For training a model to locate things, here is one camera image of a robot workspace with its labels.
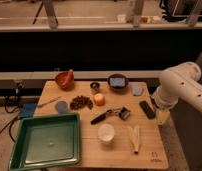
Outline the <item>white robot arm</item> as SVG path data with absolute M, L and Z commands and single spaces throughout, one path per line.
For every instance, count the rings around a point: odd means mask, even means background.
M 201 69 L 194 62 L 184 62 L 169 67 L 159 74 L 160 85 L 151 95 L 156 106 L 156 118 L 163 125 L 178 99 L 186 101 L 202 113 Z

